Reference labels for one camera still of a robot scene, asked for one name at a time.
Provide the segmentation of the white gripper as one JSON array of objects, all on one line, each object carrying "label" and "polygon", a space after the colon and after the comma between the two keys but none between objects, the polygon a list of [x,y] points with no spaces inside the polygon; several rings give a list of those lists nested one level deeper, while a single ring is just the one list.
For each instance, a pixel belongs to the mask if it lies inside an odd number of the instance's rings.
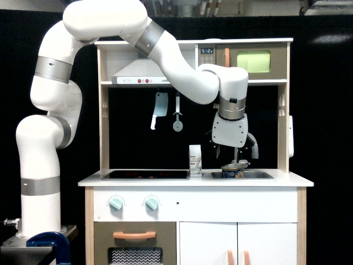
[{"label": "white gripper", "polygon": [[207,152],[218,159],[220,145],[235,147],[236,161],[255,159],[255,137],[248,134],[247,115],[240,120],[224,120],[217,112],[213,121],[212,130],[205,134]]}]

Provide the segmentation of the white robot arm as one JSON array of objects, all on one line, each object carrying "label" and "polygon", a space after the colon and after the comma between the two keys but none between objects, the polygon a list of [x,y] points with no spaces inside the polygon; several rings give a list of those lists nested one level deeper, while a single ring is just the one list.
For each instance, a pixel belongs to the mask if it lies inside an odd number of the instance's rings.
[{"label": "white robot arm", "polygon": [[70,79],[74,58],[101,37],[119,36],[155,62],[170,84],[199,104],[220,100],[212,137],[242,147],[248,134],[245,101],[248,73],[239,67],[203,64],[192,68],[174,36],[156,24],[140,1],[78,1],[45,34],[30,98],[46,115],[31,115],[17,126],[20,159],[22,236],[61,230],[60,163],[57,150],[74,139],[82,93]]}]

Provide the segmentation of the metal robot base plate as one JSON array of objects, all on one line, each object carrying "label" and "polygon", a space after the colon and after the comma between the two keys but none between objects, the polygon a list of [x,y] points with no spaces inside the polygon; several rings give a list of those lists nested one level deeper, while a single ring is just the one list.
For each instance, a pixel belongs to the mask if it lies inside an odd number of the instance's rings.
[{"label": "metal robot base plate", "polygon": [[[63,226],[59,232],[70,243],[78,235],[76,225]],[[18,234],[4,241],[1,246],[1,264],[57,264],[53,247],[26,247],[28,239]]]}]

